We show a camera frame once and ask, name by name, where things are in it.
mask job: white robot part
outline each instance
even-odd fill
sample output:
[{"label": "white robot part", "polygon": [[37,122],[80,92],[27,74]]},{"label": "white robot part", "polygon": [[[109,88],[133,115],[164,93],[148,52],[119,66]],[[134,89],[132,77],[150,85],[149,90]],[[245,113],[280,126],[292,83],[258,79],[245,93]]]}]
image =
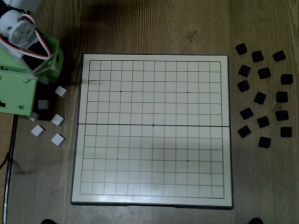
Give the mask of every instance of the white robot part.
[{"label": "white robot part", "polygon": [[21,19],[22,14],[10,10],[0,18],[0,33],[8,41],[20,48],[26,48],[35,37],[35,29],[27,20]]},{"label": "white robot part", "polygon": [[39,5],[41,4],[42,0],[3,0],[3,1],[11,7],[35,12],[38,9]]}]

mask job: board grid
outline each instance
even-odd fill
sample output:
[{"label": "board grid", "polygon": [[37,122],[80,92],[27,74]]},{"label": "board grid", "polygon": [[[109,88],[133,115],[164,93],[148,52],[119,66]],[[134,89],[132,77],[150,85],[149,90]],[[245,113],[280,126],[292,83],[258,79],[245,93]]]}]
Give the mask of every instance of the board grid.
[{"label": "board grid", "polygon": [[85,55],[72,201],[231,206],[227,58],[119,57]]}]

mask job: red wire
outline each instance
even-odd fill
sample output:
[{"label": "red wire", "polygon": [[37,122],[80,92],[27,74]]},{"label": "red wire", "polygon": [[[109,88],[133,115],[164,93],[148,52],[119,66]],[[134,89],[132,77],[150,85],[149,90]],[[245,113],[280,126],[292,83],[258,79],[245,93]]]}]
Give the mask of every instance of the red wire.
[{"label": "red wire", "polygon": [[39,32],[39,30],[37,29],[34,21],[31,20],[31,18],[27,17],[26,15],[22,15],[22,18],[25,18],[26,20],[28,20],[32,26],[35,28],[35,30],[37,31],[37,33],[39,34],[42,42],[44,43],[44,45],[46,46],[46,48],[48,49],[48,51],[50,52],[50,54],[52,55],[52,50],[51,48],[48,46],[48,43],[45,41],[44,37],[41,35],[41,33]]},{"label": "red wire", "polygon": [[[32,24],[32,26],[33,26],[33,27],[35,28],[35,30],[36,30],[36,34],[39,35],[39,37],[40,37],[40,39],[42,40],[43,44],[46,46],[47,50],[50,52],[50,55],[52,55],[52,50],[51,50],[51,48],[49,47],[48,43],[45,41],[44,37],[43,37],[43,36],[41,35],[41,33],[39,32],[39,30],[37,29],[35,23],[34,23],[30,18],[26,17],[26,15],[23,15],[22,17],[25,18],[26,20],[28,20],[28,21]],[[10,47],[12,47],[12,48],[14,48],[14,49],[16,49],[16,50],[19,50],[19,51],[21,51],[21,52],[26,52],[26,53],[33,54],[33,55],[36,55],[36,56],[41,56],[41,57],[49,57],[49,56],[50,56],[50,55],[42,55],[42,54],[38,54],[38,53],[35,53],[35,52],[33,52],[33,51],[30,51],[30,50],[27,50],[27,49],[20,48],[20,47],[18,47],[18,46],[16,46],[16,45],[14,45],[14,44],[12,44],[12,43],[6,41],[6,40],[3,38],[3,35],[2,35],[2,34],[0,34],[0,39],[1,39],[3,42],[5,42],[7,45],[9,45]]]},{"label": "red wire", "polygon": [[0,34],[0,39],[5,42],[7,45],[9,45],[10,47],[16,49],[16,50],[19,50],[19,51],[22,51],[22,52],[27,52],[27,53],[30,53],[30,54],[33,54],[33,55],[36,55],[36,56],[42,56],[42,57],[48,57],[48,55],[41,55],[41,54],[38,54],[38,53],[35,53],[33,51],[30,51],[30,50],[26,50],[26,49],[23,49],[23,48],[19,48],[18,46],[15,46],[14,44],[10,43],[10,42],[7,42],[4,38],[3,38],[3,35]]}]

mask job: white wire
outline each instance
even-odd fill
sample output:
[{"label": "white wire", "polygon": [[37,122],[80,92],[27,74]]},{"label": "white wire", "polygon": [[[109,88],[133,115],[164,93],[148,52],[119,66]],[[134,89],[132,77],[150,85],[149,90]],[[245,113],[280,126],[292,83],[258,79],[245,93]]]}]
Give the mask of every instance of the white wire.
[{"label": "white wire", "polygon": [[[30,15],[23,14],[22,17],[29,18],[33,22],[33,24],[36,25],[35,20]],[[28,56],[31,56],[31,57],[34,57],[34,58],[38,58],[38,59],[42,59],[42,60],[48,60],[48,59],[50,59],[52,57],[52,54],[49,52],[48,48],[45,46],[44,42],[42,41],[41,35],[37,32],[36,29],[35,29],[35,34],[37,36],[38,41],[41,43],[41,45],[43,46],[43,48],[46,51],[46,53],[47,53],[48,56],[38,56],[38,55],[31,54],[31,53],[26,52],[26,51],[15,49],[15,48],[11,47],[10,45],[8,45],[6,42],[4,42],[2,39],[0,39],[0,43],[2,45],[6,46],[11,51],[18,52],[18,53],[23,54],[23,55],[28,55]]]},{"label": "white wire", "polygon": [[43,57],[43,56],[33,55],[33,54],[28,53],[26,51],[17,50],[15,48],[9,46],[6,42],[2,41],[1,39],[0,39],[0,43],[2,45],[4,45],[6,48],[10,49],[11,51],[18,52],[18,53],[23,54],[23,55],[28,55],[28,56],[35,57],[35,58],[42,59],[42,60],[48,60],[50,58],[49,56]]},{"label": "white wire", "polygon": [[[35,20],[28,14],[23,14],[22,17],[28,17],[34,25],[36,25],[36,22]],[[37,30],[35,29],[35,33],[36,33],[36,36],[39,40],[39,42],[41,43],[41,45],[43,46],[43,48],[45,49],[45,51],[47,52],[47,55],[49,56],[49,58],[51,57],[51,53],[49,52],[48,48],[45,46],[44,42],[42,41],[42,37],[40,36],[40,34],[37,32]]]}]

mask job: grid lines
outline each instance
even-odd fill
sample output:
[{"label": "grid lines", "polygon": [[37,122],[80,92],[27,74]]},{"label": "grid lines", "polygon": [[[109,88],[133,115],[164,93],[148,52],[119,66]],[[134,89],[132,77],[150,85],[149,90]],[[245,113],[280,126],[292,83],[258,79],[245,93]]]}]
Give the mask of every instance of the grid lines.
[{"label": "grid lines", "polygon": [[80,101],[86,101],[85,120],[78,123],[84,129],[82,167],[73,198],[229,204],[224,136],[230,127],[223,125],[228,105],[221,63],[89,60]]}]

